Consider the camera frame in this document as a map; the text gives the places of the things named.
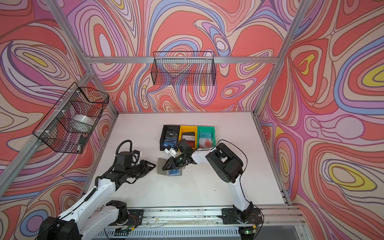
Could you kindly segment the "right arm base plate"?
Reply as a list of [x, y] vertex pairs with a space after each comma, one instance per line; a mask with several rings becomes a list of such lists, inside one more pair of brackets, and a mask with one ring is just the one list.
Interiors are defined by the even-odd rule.
[[235, 207], [224, 208], [222, 214], [218, 217], [223, 220], [225, 225], [253, 224], [257, 226], [263, 223], [261, 211], [255, 208], [245, 211], [240, 211]]

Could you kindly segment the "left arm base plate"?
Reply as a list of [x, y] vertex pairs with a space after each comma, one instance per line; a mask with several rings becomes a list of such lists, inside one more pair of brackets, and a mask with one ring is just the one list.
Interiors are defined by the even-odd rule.
[[108, 227], [122, 227], [126, 226], [128, 228], [138, 227], [142, 224], [144, 217], [143, 209], [131, 209], [127, 210], [127, 213], [119, 214], [118, 219], [114, 222], [111, 222]]

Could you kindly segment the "grey card holder wallet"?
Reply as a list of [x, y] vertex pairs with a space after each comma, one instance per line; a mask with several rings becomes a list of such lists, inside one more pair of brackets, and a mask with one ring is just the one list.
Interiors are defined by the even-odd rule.
[[167, 177], [178, 177], [182, 175], [182, 169], [171, 169], [168, 160], [158, 158], [157, 174]]

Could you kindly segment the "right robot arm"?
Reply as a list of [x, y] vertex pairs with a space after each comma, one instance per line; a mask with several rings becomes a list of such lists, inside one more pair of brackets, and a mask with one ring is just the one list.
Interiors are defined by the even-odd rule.
[[176, 143], [175, 147], [167, 146], [165, 153], [171, 155], [162, 167], [163, 171], [178, 170], [188, 165], [209, 164], [218, 177], [229, 185], [234, 198], [235, 221], [246, 223], [250, 218], [254, 205], [246, 197], [241, 177], [245, 171], [243, 161], [223, 143], [209, 149], [194, 150], [185, 139]]

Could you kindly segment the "blue credit card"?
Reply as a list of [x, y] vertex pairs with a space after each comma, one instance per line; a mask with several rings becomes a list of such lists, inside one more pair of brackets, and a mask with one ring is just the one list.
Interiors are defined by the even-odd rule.
[[168, 170], [168, 175], [169, 176], [179, 176], [181, 174], [180, 169], [175, 169], [175, 170]]

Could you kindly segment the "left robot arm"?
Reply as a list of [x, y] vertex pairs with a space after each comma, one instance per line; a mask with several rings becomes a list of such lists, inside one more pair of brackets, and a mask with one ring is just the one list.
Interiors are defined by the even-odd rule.
[[90, 192], [57, 217], [48, 217], [42, 222], [38, 240], [91, 240], [110, 224], [128, 222], [130, 214], [122, 201], [109, 201], [100, 213], [95, 213], [123, 184], [129, 184], [129, 179], [136, 182], [156, 168], [155, 164], [140, 159], [140, 151], [129, 148], [122, 152], [120, 148], [124, 144], [131, 145], [132, 141], [125, 140], [118, 145], [112, 166], [96, 177]]

